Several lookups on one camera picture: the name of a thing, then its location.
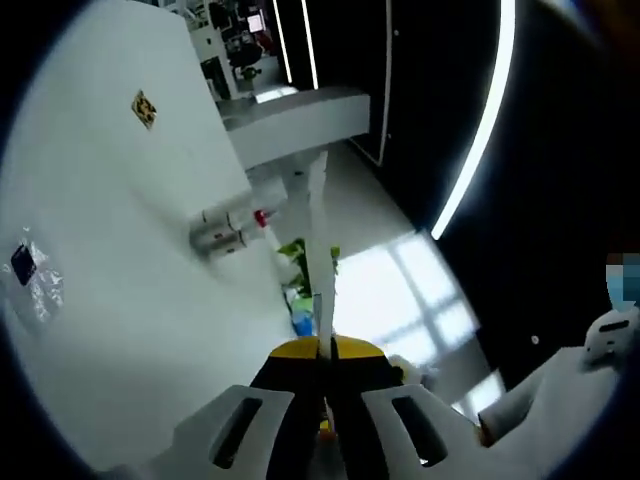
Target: blue object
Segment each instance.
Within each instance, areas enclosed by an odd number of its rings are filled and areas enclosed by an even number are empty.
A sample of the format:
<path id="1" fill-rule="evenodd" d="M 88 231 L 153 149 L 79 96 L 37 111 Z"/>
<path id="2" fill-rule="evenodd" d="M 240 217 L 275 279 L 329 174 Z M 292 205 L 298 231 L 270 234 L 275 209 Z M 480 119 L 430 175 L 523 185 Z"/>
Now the blue object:
<path id="1" fill-rule="evenodd" d="M 310 337 L 313 335 L 313 318 L 311 312 L 306 310 L 294 311 L 291 314 L 291 323 L 296 335 L 299 337 Z"/>

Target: red cap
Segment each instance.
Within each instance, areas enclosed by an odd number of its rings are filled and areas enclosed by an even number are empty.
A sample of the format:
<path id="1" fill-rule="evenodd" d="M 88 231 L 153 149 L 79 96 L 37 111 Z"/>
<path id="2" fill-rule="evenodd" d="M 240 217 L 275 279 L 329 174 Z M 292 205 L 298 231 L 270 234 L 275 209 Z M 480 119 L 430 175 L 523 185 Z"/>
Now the red cap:
<path id="1" fill-rule="evenodd" d="M 256 219 L 256 222 L 258 222 L 258 225 L 260 225 L 260 228 L 267 226 L 267 217 L 265 216 L 264 211 L 256 210 L 253 212 L 253 217 Z"/>

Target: clear plastic bag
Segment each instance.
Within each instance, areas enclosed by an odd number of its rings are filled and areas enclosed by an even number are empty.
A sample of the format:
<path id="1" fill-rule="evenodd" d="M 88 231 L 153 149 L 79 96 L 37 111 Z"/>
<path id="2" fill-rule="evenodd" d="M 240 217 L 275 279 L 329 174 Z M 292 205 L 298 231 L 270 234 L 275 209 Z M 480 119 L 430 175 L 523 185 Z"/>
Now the clear plastic bag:
<path id="1" fill-rule="evenodd" d="M 64 303 L 63 277 L 31 227 L 23 227 L 13 240 L 5 241 L 0 260 L 0 282 L 5 302 L 22 324 L 40 334 Z"/>

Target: white table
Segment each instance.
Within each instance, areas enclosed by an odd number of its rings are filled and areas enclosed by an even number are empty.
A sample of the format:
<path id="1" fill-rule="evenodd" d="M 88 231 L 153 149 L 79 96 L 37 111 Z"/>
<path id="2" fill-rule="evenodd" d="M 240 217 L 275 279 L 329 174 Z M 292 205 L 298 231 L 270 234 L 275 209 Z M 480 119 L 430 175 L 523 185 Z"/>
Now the white table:
<path id="1" fill-rule="evenodd" d="M 131 111 L 142 89 L 158 115 Z M 94 2 L 15 121 L 0 232 L 43 232 L 64 306 L 36 339 L 7 327 L 35 394 L 90 465 L 136 462 L 292 333 L 265 244 L 203 265 L 186 224 L 249 191 L 182 18 Z"/>

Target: light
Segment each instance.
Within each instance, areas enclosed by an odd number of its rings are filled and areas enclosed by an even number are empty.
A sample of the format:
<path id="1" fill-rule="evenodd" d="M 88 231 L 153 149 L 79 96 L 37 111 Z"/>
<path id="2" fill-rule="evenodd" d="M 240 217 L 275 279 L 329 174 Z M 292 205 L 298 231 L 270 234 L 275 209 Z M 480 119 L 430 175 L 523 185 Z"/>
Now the light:
<path id="1" fill-rule="evenodd" d="M 291 69 L 289 68 L 289 57 L 287 56 L 287 46 L 284 44 L 284 35 L 282 34 L 282 23 L 280 22 L 280 12 L 278 11 L 278 2 L 273 0 L 273 9 L 276 12 L 276 23 L 278 24 L 278 34 L 280 35 L 280 43 L 282 43 L 282 56 L 284 57 L 284 68 L 287 71 L 287 81 L 291 83 Z"/>
<path id="2" fill-rule="evenodd" d="M 433 308 L 453 298 L 456 288 L 432 245 L 426 237 L 415 235 L 398 244 L 396 251 L 422 299 Z"/>
<path id="3" fill-rule="evenodd" d="M 462 405 L 460 405 L 460 403 L 454 403 L 453 405 L 451 405 L 451 408 L 453 408 L 460 415 L 464 415 L 464 409 L 462 408 Z"/>
<path id="4" fill-rule="evenodd" d="M 467 394 L 467 399 L 471 405 L 472 418 L 476 418 L 478 413 L 492 405 L 504 393 L 502 381 L 497 372 L 492 373 Z"/>
<path id="5" fill-rule="evenodd" d="M 307 13 L 307 2 L 302 0 L 302 15 L 304 16 L 304 29 L 307 32 L 307 45 L 309 46 L 309 60 L 311 61 L 311 78 L 313 79 L 313 89 L 318 89 L 318 75 L 316 74 L 316 58 L 313 55 L 313 42 L 311 41 L 311 28 L 309 27 L 309 14 Z"/>
<path id="6" fill-rule="evenodd" d="M 485 105 L 478 131 L 471 144 L 469 155 L 462 166 L 460 176 L 451 191 L 451 195 L 447 200 L 436 224 L 431 230 L 431 236 L 434 240 L 438 240 L 447 225 L 451 221 L 453 214 L 456 212 L 458 205 L 462 201 L 473 174 L 476 172 L 484 150 L 489 143 L 491 131 L 498 118 L 500 104 L 504 97 L 504 91 L 507 86 L 507 78 L 509 76 L 509 68 L 511 66 L 511 57 L 513 55 L 513 42 L 515 38 L 516 28 L 516 7 L 515 0 L 501 0 L 500 2 L 500 36 L 498 38 L 498 52 L 496 55 L 496 66 L 491 79 L 491 87 L 487 96 L 487 104 Z"/>
<path id="7" fill-rule="evenodd" d="M 255 95 L 255 98 L 256 103 L 264 103 L 275 100 L 276 98 L 293 95 L 294 93 L 298 93 L 298 89 L 296 87 L 280 87 L 274 88 L 273 90 L 268 90 L 266 92 L 258 93 Z"/>
<path id="8" fill-rule="evenodd" d="M 471 338 L 477 328 L 462 301 L 458 301 L 438 313 L 434 323 L 442 340 L 451 350 Z"/>
<path id="9" fill-rule="evenodd" d="M 383 345 L 382 350 L 387 357 L 401 355 L 417 367 L 431 363 L 438 356 L 438 349 L 424 325 L 417 325 L 401 337 Z"/>
<path id="10" fill-rule="evenodd" d="M 264 21 L 262 15 L 251 15 L 247 17 L 247 23 L 249 24 L 249 32 L 256 33 L 264 30 Z"/>
<path id="11" fill-rule="evenodd" d="M 385 248 L 340 260 L 339 269 L 333 327 L 340 335 L 376 343 L 421 318 L 418 302 Z"/>

